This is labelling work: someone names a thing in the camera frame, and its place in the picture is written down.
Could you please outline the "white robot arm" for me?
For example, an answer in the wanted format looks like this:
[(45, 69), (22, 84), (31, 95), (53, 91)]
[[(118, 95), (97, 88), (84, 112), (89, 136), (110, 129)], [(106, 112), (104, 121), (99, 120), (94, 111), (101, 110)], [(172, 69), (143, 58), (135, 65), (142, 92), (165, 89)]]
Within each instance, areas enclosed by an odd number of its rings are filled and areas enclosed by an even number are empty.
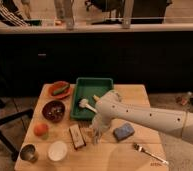
[(122, 119), (193, 144), (193, 113), (124, 104), (115, 90), (99, 98), (95, 109), (91, 124), (95, 143), (110, 129), (113, 119)]

